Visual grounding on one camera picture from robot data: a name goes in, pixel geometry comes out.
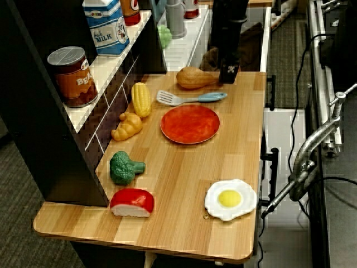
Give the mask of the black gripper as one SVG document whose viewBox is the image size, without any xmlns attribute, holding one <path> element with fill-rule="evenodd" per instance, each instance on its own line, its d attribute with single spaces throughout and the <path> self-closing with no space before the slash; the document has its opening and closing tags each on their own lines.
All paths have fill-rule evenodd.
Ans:
<svg viewBox="0 0 357 268">
<path fill-rule="evenodd" d="M 233 84 L 239 70 L 241 20 L 213 18 L 210 45 L 218 49 L 219 84 Z"/>
</svg>

